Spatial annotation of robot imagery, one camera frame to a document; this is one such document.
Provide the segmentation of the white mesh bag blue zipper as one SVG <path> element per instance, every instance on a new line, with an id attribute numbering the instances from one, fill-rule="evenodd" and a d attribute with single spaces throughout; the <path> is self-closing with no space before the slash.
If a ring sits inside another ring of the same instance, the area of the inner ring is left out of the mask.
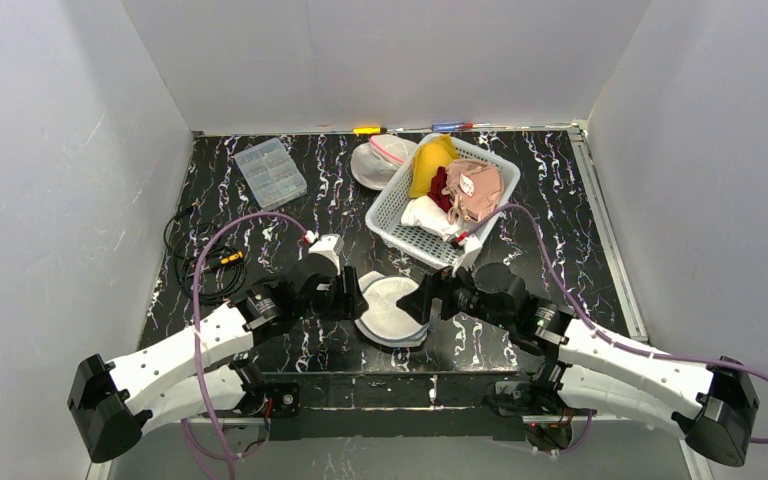
<path id="1" fill-rule="evenodd" d="M 415 348 L 422 345 L 428 325 L 421 325 L 397 306 L 418 284 L 409 277 L 385 276 L 377 271 L 359 279 L 368 309 L 355 321 L 358 330 L 371 342 L 386 348 Z"/>

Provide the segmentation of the beige pink bra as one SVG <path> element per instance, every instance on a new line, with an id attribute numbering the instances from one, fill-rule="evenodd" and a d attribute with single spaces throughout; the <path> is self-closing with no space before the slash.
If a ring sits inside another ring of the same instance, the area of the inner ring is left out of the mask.
<path id="1" fill-rule="evenodd" d="M 450 224 L 484 220 L 498 206 L 505 189 L 500 171 L 480 160 L 454 160 L 446 167 L 446 175 L 442 193 L 451 200 Z"/>

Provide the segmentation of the red bra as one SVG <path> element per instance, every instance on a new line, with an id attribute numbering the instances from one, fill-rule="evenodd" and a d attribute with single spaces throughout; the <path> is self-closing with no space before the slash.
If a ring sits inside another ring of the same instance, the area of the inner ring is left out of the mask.
<path id="1" fill-rule="evenodd" d="M 448 175 L 446 168 L 440 166 L 431 180 L 427 196 L 444 212 L 448 213 L 453 205 L 452 195 L 447 190 Z"/>

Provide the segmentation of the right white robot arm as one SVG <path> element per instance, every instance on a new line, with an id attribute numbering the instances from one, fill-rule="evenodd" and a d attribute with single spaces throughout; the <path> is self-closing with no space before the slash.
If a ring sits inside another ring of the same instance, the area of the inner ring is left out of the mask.
<path id="1" fill-rule="evenodd" d="M 397 306 L 420 323 L 459 313 L 504 329 L 543 358 L 531 394 L 573 410 L 611 413 L 664 430 L 705 458 L 741 467 L 759 400 L 739 361 L 681 360 L 530 293 L 505 265 L 427 275 Z"/>

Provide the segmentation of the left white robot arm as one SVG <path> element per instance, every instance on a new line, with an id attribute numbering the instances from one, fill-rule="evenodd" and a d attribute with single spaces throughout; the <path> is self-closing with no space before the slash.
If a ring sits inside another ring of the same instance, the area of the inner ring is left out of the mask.
<path id="1" fill-rule="evenodd" d="M 163 341 L 109 361 L 84 359 L 67 407 L 90 460 L 113 460 L 149 432 L 208 411 L 265 415 L 287 390 L 244 353 L 306 317 L 355 320 L 367 308 L 355 268 L 310 254 Z"/>

